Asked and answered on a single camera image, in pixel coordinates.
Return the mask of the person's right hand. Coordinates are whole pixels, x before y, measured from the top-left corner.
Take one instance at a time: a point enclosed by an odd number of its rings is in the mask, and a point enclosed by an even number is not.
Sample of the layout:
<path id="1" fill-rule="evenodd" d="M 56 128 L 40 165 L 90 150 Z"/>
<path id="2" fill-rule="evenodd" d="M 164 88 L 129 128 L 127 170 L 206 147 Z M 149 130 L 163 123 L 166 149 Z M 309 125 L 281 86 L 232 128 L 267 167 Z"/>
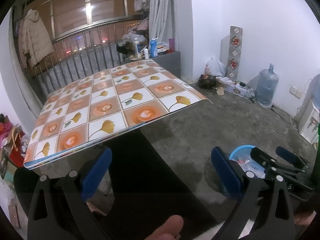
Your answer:
<path id="1" fill-rule="evenodd" d="M 315 216 L 316 216 L 315 211 L 305 212 L 305 213 L 297 213 L 294 215 L 294 222 L 296 225 L 309 226 Z"/>

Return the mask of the person's left hand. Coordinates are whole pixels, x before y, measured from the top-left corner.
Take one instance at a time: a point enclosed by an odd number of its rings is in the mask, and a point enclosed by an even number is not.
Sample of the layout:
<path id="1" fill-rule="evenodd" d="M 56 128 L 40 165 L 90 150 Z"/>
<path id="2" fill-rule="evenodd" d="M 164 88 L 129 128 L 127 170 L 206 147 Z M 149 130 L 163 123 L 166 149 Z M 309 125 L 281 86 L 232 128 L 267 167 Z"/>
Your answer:
<path id="1" fill-rule="evenodd" d="M 183 218 L 179 215 L 170 216 L 163 225 L 157 228 L 145 240 L 176 239 L 183 228 Z"/>

